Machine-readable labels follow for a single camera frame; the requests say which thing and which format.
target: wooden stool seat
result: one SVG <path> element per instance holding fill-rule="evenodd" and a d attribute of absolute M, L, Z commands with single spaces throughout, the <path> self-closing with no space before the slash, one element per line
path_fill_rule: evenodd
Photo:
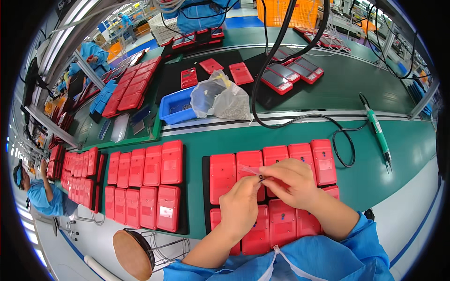
<path fill-rule="evenodd" d="M 120 265 L 140 281 L 148 280 L 155 267 L 155 257 L 149 243 L 137 232 L 119 230 L 112 238 Z"/>

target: white plastic basket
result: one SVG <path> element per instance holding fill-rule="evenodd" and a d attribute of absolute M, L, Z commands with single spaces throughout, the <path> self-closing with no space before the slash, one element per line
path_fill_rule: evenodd
<path fill-rule="evenodd" d="M 165 19 L 164 22 L 170 29 L 180 32 L 176 24 L 177 18 Z M 153 36 L 159 45 L 168 42 L 172 37 L 180 36 L 178 33 L 166 28 L 162 23 L 161 13 L 156 14 L 153 18 L 148 20 L 148 25 L 151 28 Z"/>

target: hand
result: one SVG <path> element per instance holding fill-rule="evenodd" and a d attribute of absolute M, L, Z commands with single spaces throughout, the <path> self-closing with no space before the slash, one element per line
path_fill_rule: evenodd
<path fill-rule="evenodd" d="M 99 57 L 93 56 L 91 58 L 87 58 L 86 62 L 87 63 L 91 63 L 91 62 L 97 62 L 97 60 L 99 59 Z"/>
<path fill-rule="evenodd" d="M 279 199 L 291 207 L 308 210 L 318 197 L 320 189 L 315 185 L 311 168 L 297 159 L 284 159 L 272 166 L 260 167 L 259 171 L 265 177 L 273 177 L 286 184 L 283 187 L 270 178 L 262 181 Z"/>
<path fill-rule="evenodd" d="M 42 177 L 47 176 L 47 162 L 44 159 L 40 161 L 40 174 Z"/>
<path fill-rule="evenodd" d="M 259 177 L 240 179 L 233 188 L 219 198 L 222 221 L 218 225 L 231 237 L 233 245 L 246 235 L 258 216 L 257 193 Z"/>

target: round stool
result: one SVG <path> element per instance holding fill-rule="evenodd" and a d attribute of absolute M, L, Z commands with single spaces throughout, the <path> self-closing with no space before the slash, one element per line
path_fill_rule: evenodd
<path fill-rule="evenodd" d="M 145 231 L 139 233 L 134 228 L 125 228 L 119 230 L 114 234 L 112 238 L 112 245 L 116 252 L 117 260 L 120 265 L 131 276 L 140 281 L 145 281 L 151 277 L 153 272 L 157 272 L 163 267 L 155 270 L 155 266 L 163 266 L 169 263 L 175 262 L 176 258 L 185 256 L 190 251 L 190 241 L 187 238 L 181 238 L 179 240 L 167 243 L 162 246 L 158 246 L 156 243 L 156 232 Z M 147 242 L 142 234 L 150 233 L 145 237 L 150 237 L 152 245 Z M 161 248 L 165 248 L 178 243 L 183 243 L 183 252 L 173 258 L 166 257 L 161 251 Z"/>
<path fill-rule="evenodd" d="M 140 281 L 148 280 L 155 267 L 155 256 L 149 243 L 137 232 L 119 230 L 112 238 L 112 245 L 120 265 Z"/>

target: green electric screwdriver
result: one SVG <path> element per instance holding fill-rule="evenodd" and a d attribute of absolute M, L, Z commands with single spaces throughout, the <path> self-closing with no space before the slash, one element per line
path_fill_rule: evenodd
<path fill-rule="evenodd" d="M 383 130 L 381 130 L 380 122 L 378 122 L 375 112 L 369 108 L 367 100 L 361 92 L 360 92 L 360 100 L 364 104 L 364 107 L 367 111 L 367 118 L 368 118 L 370 124 L 372 125 L 372 128 L 375 131 L 377 139 L 380 142 L 381 149 L 383 150 L 383 155 L 384 155 L 384 158 L 386 159 L 387 173 L 389 173 L 389 169 L 387 168 L 388 165 L 391 168 L 391 173 L 392 173 L 391 153 L 389 152 L 389 147 L 387 146 L 387 142 L 386 142 L 386 138 L 384 137 Z"/>

